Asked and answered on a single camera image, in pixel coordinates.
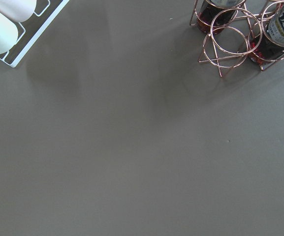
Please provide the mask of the tea bottle front middle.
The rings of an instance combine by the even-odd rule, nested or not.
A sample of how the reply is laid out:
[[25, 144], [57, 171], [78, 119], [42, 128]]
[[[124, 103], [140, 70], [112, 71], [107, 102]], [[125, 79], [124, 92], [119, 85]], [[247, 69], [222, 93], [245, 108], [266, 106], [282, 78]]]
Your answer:
[[211, 29], [211, 23], [215, 17], [223, 10], [229, 9], [228, 11], [219, 15], [213, 24], [214, 34], [221, 33], [224, 26], [230, 23], [235, 15], [238, 13], [237, 10], [231, 10], [232, 8], [239, 8], [244, 3], [244, 0], [204, 0], [201, 9], [197, 16], [198, 28], [203, 33], [209, 33]]

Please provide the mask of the tea bottle front end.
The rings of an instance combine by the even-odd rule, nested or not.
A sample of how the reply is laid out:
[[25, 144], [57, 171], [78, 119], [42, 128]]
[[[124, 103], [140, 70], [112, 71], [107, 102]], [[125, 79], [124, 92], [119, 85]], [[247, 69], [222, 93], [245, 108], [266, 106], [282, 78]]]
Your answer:
[[256, 49], [249, 54], [258, 65], [266, 65], [284, 57], [284, 4], [273, 16], [264, 30], [266, 35], [255, 37], [251, 47]]

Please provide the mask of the pale pink cup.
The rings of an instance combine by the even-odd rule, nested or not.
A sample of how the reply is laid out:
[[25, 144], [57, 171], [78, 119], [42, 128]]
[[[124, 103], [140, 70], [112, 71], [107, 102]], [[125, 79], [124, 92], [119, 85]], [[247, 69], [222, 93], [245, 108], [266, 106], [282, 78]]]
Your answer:
[[37, 0], [0, 0], [0, 13], [8, 19], [21, 23], [34, 13]]

